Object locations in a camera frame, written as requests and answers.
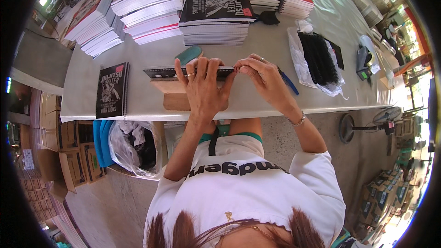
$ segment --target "wire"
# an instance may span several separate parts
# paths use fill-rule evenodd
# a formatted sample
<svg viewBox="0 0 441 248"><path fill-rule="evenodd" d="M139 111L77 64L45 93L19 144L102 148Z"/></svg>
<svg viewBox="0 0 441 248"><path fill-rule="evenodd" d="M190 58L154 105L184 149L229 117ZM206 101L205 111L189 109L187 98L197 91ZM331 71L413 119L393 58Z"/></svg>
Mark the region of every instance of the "wire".
<svg viewBox="0 0 441 248"><path fill-rule="evenodd" d="M37 33L37 32L34 32L34 31L32 31L31 29L29 29L29 28L26 28L25 27L25 30L28 30L28 31L30 31L30 32L32 32L32 33L34 33L35 35L38 35L38 36L42 36L42 37L44 37L44 38L47 38L47 39L56 39L56 38L53 38L53 37L49 37L49 36L43 36L43 35L40 35L39 33Z"/></svg>
<svg viewBox="0 0 441 248"><path fill-rule="evenodd" d="M52 28L55 30L55 32L57 33L57 38L51 38L51 39L59 39L59 33L58 33L58 31L57 31L57 28L52 24L52 22L44 15L44 14L42 14L38 9L36 9L36 8L34 8L34 10L36 10L38 13L40 13L40 15L42 16L42 17L44 17L45 19L46 19L46 22L49 22L49 24L52 26ZM41 36L40 34L38 34L38 33L36 33L36 32L34 32L34 31L32 31L32 30L30 30L30 29L28 29L28 28L26 28L27 30L29 30L29 31L31 31L31 32L33 32L34 34L37 34L37 35L39 35L39 36Z"/></svg>

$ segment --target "white t-shirt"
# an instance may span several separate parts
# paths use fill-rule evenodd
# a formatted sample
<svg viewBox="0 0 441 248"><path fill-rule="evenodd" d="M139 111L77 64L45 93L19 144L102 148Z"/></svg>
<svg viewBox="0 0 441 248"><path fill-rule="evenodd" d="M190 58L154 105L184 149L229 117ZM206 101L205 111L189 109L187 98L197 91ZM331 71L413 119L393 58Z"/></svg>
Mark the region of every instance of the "white t-shirt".
<svg viewBox="0 0 441 248"><path fill-rule="evenodd" d="M218 138L216 156L207 153L200 157L209 142L200 144L197 159L185 178L178 182L159 180L145 230L154 216L163 213L168 240L178 214L184 210L194 217L196 236L227 223L225 212L231 212L235 220L254 218L290 231L289 216L295 207L305 212L329 247L343 227L346 208L329 153L298 152L287 172L258 156L263 155L263 148L254 138L228 137ZM239 150L237 142L231 142L232 137L253 143L257 149ZM214 247L218 241L219 237L205 247ZM143 246L146 247L146 231Z"/></svg>

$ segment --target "blue cloth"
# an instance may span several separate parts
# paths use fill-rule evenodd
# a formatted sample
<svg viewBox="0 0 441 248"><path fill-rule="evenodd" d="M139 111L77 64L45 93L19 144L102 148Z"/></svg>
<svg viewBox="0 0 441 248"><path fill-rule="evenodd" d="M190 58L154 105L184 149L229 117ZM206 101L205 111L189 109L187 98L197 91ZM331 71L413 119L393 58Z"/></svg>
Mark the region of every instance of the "blue cloth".
<svg viewBox="0 0 441 248"><path fill-rule="evenodd" d="M110 156L108 144L109 131L113 122L111 120L93 121L93 142L95 143L96 156L101 168L115 163Z"/></svg>

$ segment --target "plastic bag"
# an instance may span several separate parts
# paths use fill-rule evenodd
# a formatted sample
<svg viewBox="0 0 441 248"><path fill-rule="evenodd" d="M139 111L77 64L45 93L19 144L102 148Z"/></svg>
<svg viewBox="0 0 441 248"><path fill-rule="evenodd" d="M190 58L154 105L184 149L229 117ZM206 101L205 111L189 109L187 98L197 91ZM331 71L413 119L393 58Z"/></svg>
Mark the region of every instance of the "plastic bag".
<svg viewBox="0 0 441 248"><path fill-rule="evenodd" d="M125 125L123 128L126 130L126 132L128 128L137 129L139 126L151 131L156 152L156 164L153 168L149 170L144 170L139 167L142 163L140 162L138 153L136 152L135 148L129 144L127 136L121 130L119 125L121 123ZM115 163L133 172L136 176L144 179L154 179L158 177L162 168L162 157L158 157L158 155L161 155L160 136L161 135L158 133L157 129L153 125L153 122L150 121L115 122L110 128L108 139L110 156L112 157L112 160L115 161Z"/></svg>
<svg viewBox="0 0 441 248"><path fill-rule="evenodd" d="M300 30L305 33L309 33L313 31L312 25L307 22L306 20L299 20L298 21L298 27L289 27L288 28L288 41L289 41L289 50L291 52L291 58L292 62L294 63L294 69L297 74L297 77L299 78L299 82L302 85L306 85L312 88L318 88L323 93L327 94L328 96L335 97L338 94L341 94L342 97L347 100L348 98L345 98L343 96L343 91L341 89L341 85L345 84L345 80L341 76L341 73L339 71L338 65L337 65L337 56L335 55L331 44L326 40L326 45L328 46L328 51L331 55L331 58L333 60L334 66L337 70L338 74L338 84L328 84L327 86L321 86L319 84L315 84L312 81L311 74L309 72L308 63L305 60L305 55L303 53L303 47L302 42L300 41L299 35L297 33L297 30Z"/></svg>

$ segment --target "notebook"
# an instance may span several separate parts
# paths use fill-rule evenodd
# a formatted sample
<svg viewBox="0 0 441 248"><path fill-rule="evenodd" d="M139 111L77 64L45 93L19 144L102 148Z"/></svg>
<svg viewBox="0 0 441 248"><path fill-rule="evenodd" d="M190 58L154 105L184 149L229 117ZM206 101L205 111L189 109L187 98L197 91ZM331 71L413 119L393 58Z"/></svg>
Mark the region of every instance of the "notebook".
<svg viewBox="0 0 441 248"><path fill-rule="evenodd" d="M129 63L101 69L96 94L96 118L121 117L127 113Z"/></svg>

